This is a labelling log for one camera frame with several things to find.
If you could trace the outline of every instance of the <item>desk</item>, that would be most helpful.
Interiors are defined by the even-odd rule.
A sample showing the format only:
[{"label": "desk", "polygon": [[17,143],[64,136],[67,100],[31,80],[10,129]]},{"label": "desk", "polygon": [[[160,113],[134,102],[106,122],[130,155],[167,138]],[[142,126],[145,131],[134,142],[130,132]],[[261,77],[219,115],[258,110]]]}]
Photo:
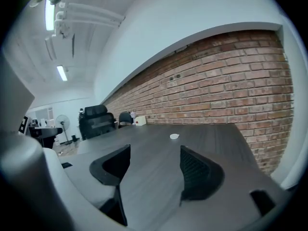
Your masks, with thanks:
[{"label": "desk", "polygon": [[[172,133],[179,134],[179,138],[171,140],[169,136]],[[234,124],[147,124],[140,127],[127,126],[82,141],[78,155],[61,158],[61,162],[73,164],[73,167],[65,171],[90,202],[93,201],[93,193],[88,194],[87,189],[91,189],[91,184],[80,179],[80,172],[74,170],[74,166],[85,162],[86,157],[104,156],[125,144],[131,145],[131,159],[120,190],[128,227],[137,231],[154,231],[164,227],[170,229],[173,224],[168,220],[179,209],[183,210],[179,208],[180,193],[184,189],[180,170],[181,145],[216,161],[225,170],[225,182],[221,189],[206,201],[194,202],[196,204],[192,208],[201,214],[198,217],[194,213],[196,220],[199,218],[203,225],[199,225],[201,230],[215,230],[215,227],[216,230],[235,230],[260,218],[249,196],[250,190],[266,188],[277,202],[285,197],[279,186],[259,171],[251,150]],[[90,180],[96,180],[90,178],[90,173],[87,174]],[[109,190],[105,190],[106,186],[97,183],[97,192],[105,192],[106,198],[111,195]]]}]

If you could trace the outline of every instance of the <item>white ceiling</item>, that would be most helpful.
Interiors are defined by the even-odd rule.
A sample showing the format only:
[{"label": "white ceiling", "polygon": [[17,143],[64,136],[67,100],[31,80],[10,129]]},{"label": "white ceiling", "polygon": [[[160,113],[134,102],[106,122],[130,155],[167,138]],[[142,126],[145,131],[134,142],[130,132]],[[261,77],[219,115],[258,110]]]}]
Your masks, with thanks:
[{"label": "white ceiling", "polygon": [[[62,0],[104,8],[125,15],[135,0]],[[54,32],[45,28],[45,1],[37,7],[25,7],[9,32],[2,50],[15,73],[34,94],[60,90],[66,87],[92,86],[96,66],[102,50],[113,30],[108,26],[73,23],[75,55],[73,64],[64,66],[68,81],[63,82],[48,55],[45,38]]]}]

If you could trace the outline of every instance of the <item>table surface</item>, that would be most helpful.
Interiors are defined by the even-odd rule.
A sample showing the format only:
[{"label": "table surface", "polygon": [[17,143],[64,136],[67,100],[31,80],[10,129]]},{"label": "table surface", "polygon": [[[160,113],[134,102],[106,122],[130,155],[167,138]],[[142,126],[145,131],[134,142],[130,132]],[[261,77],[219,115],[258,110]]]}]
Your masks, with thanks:
[{"label": "table surface", "polygon": [[[173,133],[180,136],[172,140],[169,136]],[[131,145],[131,159],[120,190],[128,227],[138,231],[157,230],[178,209],[184,189],[181,145],[198,153],[219,154],[257,169],[248,144],[234,124],[126,126],[82,141],[78,155],[61,158],[62,163],[68,161],[74,165],[66,168],[66,173],[85,198],[97,207],[112,196],[113,191],[91,177],[88,164],[125,144]]]}]

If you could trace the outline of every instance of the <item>chair backrest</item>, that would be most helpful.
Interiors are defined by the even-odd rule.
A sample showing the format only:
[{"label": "chair backrest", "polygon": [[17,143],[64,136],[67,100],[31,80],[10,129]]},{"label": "chair backrest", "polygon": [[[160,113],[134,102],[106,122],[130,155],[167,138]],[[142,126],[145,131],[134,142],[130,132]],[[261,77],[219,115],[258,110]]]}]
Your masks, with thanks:
[{"label": "chair backrest", "polygon": [[85,118],[92,119],[103,116],[107,113],[107,108],[103,104],[99,104],[96,106],[85,107]]},{"label": "chair backrest", "polygon": [[115,118],[112,113],[105,113],[94,118],[84,119],[84,134],[90,139],[115,130]]},{"label": "chair backrest", "polygon": [[133,124],[133,118],[131,118],[130,113],[128,111],[124,111],[119,116],[119,123],[120,122],[129,122],[130,124]]}]

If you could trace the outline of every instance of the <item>electric fan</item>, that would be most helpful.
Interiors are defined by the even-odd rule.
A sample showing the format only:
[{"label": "electric fan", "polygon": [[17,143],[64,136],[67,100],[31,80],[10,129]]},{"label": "electric fan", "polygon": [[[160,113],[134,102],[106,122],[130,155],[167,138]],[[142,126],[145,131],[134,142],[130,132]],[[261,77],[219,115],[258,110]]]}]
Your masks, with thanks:
[{"label": "electric fan", "polygon": [[69,127],[69,119],[67,116],[65,115],[59,115],[57,118],[56,118],[56,127],[57,128],[62,128],[63,131],[64,131],[64,134],[65,134],[65,137],[66,137],[66,142],[65,144],[68,145],[68,144],[71,144],[72,142],[71,141],[68,141],[68,138],[67,138],[67,135],[66,135],[66,130],[68,129]]}]

